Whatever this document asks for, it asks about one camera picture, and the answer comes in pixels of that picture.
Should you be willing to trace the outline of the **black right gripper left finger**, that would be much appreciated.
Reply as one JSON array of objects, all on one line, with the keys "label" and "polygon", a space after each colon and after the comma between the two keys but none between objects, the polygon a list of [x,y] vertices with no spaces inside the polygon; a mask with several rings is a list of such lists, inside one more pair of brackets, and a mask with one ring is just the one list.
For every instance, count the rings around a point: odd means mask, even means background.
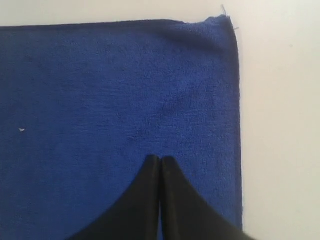
[{"label": "black right gripper left finger", "polygon": [[121,197],[71,240],[156,240],[161,160],[147,155]]}]

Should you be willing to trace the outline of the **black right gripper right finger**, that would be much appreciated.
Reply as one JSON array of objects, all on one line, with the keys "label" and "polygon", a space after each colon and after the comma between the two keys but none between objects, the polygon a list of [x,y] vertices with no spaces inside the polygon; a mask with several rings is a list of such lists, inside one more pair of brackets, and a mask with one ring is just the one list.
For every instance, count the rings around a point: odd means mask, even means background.
[{"label": "black right gripper right finger", "polygon": [[172,156],[161,159],[160,205],[165,240],[251,240],[198,194]]}]

